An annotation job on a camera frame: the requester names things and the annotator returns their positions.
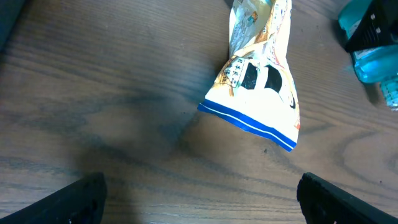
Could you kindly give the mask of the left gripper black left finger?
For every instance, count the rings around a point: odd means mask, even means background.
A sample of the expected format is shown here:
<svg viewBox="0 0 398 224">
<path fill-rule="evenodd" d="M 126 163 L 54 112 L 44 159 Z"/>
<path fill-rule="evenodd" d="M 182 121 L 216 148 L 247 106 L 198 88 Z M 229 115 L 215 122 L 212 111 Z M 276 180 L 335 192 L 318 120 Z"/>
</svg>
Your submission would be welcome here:
<svg viewBox="0 0 398 224">
<path fill-rule="evenodd" d="M 100 224 L 106 197 L 104 174 L 92 173 L 1 218 L 1 224 Z"/>
</svg>

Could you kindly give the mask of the teal mouthwash bottle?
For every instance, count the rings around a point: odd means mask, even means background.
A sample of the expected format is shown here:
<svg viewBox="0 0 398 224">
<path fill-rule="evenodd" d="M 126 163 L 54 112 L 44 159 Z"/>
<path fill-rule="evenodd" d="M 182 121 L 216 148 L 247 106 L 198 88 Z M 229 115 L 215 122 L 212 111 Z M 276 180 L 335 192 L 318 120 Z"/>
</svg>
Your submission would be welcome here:
<svg viewBox="0 0 398 224">
<path fill-rule="evenodd" d="M 345 16 L 346 6 L 338 15 L 338 23 L 345 33 L 344 49 L 349 35 L 359 24 L 358 20 Z M 365 84 L 379 83 L 386 105 L 397 111 L 397 44 L 348 53 L 358 80 Z"/>
</svg>

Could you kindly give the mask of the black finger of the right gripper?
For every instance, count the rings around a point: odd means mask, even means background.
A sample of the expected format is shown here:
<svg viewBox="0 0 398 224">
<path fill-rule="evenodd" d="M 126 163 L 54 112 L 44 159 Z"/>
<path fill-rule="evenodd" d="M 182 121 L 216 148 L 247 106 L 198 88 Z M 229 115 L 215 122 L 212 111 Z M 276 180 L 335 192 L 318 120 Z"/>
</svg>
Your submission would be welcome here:
<svg viewBox="0 0 398 224">
<path fill-rule="evenodd" d="M 346 10 L 346 17 L 359 21 L 345 43 L 347 52 L 397 44 L 397 0 L 351 1 Z"/>
</svg>

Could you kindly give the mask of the yellow noodle snack bag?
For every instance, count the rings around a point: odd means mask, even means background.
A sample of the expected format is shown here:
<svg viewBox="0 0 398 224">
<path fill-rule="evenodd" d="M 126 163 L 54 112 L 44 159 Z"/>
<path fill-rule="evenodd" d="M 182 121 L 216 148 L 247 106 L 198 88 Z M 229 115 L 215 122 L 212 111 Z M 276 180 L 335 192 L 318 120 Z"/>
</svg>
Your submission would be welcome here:
<svg viewBox="0 0 398 224">
<path fill-rule="evenodd" d="M 229 15 L 229 60 L 198 105 L 286 151 L 296 145 L 300 108 L 287 62 L 291 0 L 235 0 Z"/>
</svg>

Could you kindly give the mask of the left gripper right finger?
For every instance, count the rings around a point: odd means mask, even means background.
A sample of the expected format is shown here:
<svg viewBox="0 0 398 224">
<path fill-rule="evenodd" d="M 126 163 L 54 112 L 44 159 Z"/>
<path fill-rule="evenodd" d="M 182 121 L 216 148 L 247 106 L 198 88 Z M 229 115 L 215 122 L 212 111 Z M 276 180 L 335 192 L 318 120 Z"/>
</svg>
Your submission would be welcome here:
<svg viewBox="0 0 398 224">
<path fill-rule="evenodd" d="M 307 223 L 397 224 L 397 218 L 306 172 L 297 186 L 297 200 Z"/>
</svg>

